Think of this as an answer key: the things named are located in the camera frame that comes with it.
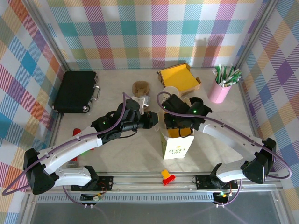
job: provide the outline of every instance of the plaid wallpaper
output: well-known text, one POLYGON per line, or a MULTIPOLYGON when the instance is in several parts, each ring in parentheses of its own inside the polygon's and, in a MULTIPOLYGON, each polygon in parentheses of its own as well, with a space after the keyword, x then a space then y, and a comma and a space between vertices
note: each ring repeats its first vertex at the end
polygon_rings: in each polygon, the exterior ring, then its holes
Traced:
POLYGON ((233 63, 265 2, 35 0, 74 70, 233 63))
MULTIPOLYGON (((299 223, 299 1, 281 0, 247 62, 242 67, 246 92, 258 134, 278 144, 278 154, 291 166, 283 181, 299 223)), ((284 172, 276 162, 275 169, 284 172)))
POLYGON ((1 193, 23 170, 25 150, 47 147, 63 74, 21 0, 0 0, 0 224, 17 220, 24 192, 1 193))

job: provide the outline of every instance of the red object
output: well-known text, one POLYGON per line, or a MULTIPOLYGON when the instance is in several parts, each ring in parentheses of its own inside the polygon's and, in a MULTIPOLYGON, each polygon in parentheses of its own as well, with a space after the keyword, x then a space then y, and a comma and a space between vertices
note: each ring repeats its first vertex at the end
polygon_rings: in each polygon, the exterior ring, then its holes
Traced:
POLYGON ((171 181, 174 181, 176 179, 175 175, 171 174, 170 177, 168 177, 167 179, 165 180, 162 180, 163 184, 164 185, 167 185, 169 184, 171 181))
MULTIPOLYGON (((74 128, 73 130, 73 136, 75 136, 76 134, 79 134, 81 132, 80 128, 74 128)), ((77 157, 71 159, 72 161, 77 161, 77 157)))

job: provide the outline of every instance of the pink cup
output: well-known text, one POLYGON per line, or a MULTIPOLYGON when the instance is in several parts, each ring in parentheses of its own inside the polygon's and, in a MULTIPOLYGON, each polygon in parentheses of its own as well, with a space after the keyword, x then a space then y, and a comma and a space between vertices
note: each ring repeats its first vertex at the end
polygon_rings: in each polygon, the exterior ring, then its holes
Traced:
POLYGON ((210 94, 208 95, 209 99, 216 104, 222 103, 228 94, 229 87, 222 87, 216 83, 216 81, 213 81, 213 86, 210 90, 210 94))

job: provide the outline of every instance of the briefcase handle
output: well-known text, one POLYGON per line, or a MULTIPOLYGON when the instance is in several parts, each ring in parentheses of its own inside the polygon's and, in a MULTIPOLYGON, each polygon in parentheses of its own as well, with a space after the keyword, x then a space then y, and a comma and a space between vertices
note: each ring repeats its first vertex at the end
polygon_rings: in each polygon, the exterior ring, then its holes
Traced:
POLYGON ((92 96, 92 100, 98 100, 101 88, 98 85, 94 85, 94 90, 98 89, 97 97, 92 96))

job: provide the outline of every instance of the table surface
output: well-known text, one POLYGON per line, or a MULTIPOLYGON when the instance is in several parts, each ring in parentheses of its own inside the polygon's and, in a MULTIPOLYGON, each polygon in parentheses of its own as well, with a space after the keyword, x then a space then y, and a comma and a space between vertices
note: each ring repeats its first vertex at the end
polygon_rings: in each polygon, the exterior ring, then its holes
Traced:
MULTIPOLYGON (((150 83, 150 102, 148 111, 157 112, 159 107, 156 96, 163 90, 157 78, 157 70, 99 70, 98 85, 101 92, 98 101, 93 101, 87 114, 66 113, 59 128, 56 143, 59 144, 72 136, 74 128, 85 129, 98 117, 116 110, 122 102, 122 92, 132 96, 132 84, 136 81, 150 83)), ((203 99, 214 113, 239 129, 252 134, 241 93, 237 85, 233 85, 227 98, 221 104, 209 101, 207 94, 212 86, 214 75, 211 69, 191 69, 195 77, 199 77, 202 85, 199 90, 187 94, 203 99)), ((80 166, 91 165, 97 172, 129 172, 129 171, 211 171, 222 162, 229 163, 242 157, 221 141, 205 133, 195 131, 195 138, 185 158, 164 160, 160 134, 152 129, 139 129, 130 138, 113 140, 93 151, 78 157, 80 166)))

